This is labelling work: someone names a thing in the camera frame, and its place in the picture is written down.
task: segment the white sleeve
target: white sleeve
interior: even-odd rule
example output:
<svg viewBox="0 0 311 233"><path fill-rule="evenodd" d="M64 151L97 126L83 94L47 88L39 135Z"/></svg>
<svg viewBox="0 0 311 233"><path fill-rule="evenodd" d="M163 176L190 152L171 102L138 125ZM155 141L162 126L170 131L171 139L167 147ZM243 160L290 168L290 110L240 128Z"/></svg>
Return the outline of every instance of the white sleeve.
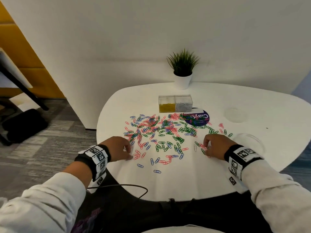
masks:
<svg viewBox="0 0 311 233"><path fill-rule="evenodd" d="M82 182L60 172L0 208L0 232L70 232L86 195Z"/></svg>
<svg viewBox="0 0 311 233"><path fill-rule="evenodd" d="M311 231L311 192L291 176L257 160L244 168L242 181L273 232Z"/></svg>

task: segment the black pants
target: black pants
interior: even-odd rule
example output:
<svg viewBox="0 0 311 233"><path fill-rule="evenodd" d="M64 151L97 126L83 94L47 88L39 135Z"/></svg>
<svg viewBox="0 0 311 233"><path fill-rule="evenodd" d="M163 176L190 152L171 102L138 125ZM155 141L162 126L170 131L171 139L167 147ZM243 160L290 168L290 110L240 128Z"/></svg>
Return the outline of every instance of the black pants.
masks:
<svg viewBox="0 0 311 233"><path fill-rule="evenodd" d="M117 182L107 172L101 186L110 184ZM203 200L154 202L140 200L121 186L99 188L94 194L87 194L76 223L89 217L95 209L100 213L94 217L92 233L135 233L187 224L228 233L271 232L261 212L252 203L249 192Z"/></svg>

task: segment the potted plant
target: potted plant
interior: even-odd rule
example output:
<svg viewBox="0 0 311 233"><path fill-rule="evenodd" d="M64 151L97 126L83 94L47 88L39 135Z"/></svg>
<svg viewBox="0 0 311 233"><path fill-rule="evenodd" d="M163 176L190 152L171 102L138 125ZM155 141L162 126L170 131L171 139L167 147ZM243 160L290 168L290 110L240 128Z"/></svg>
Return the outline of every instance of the potted plant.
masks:
<svg viewBox="0 0 311 233"><path fill-rule="evenodd" d="M172 56L167 57L167 62L174 70L175 86L179 90L185 90L189 86L189 82L192 78L192 70L199 62L198 56L189 53L188 50L184 49L181 53L174 53Z"/></svg>

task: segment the white plant pot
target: white plant pot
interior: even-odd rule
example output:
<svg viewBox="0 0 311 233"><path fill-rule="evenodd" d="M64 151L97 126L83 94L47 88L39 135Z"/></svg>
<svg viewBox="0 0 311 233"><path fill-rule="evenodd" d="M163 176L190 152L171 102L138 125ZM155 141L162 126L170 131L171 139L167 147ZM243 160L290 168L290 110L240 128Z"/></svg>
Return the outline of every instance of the white plant pot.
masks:
<svg viewBox="0 0 311 233"><path fill-rule="evenodd" d="M175 87L178 90L185 90L189 87L190 80L192 78L192 74L187 77L180 77L174 74L175 78Z"/></svg>

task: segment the black bag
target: black bag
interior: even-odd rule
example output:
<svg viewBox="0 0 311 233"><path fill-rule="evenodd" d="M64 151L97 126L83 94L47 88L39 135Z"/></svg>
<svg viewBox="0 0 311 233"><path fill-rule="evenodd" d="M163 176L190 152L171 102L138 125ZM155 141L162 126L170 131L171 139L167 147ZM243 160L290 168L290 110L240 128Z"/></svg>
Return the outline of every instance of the black bag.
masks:
<svg viewBox="0 0 311 233"><path fill-rule="evenodd" d="M2 127L8 131L7 139L12 143L21 143L48 127L48 123L35 109L27 110L3 122Z"/></svg>

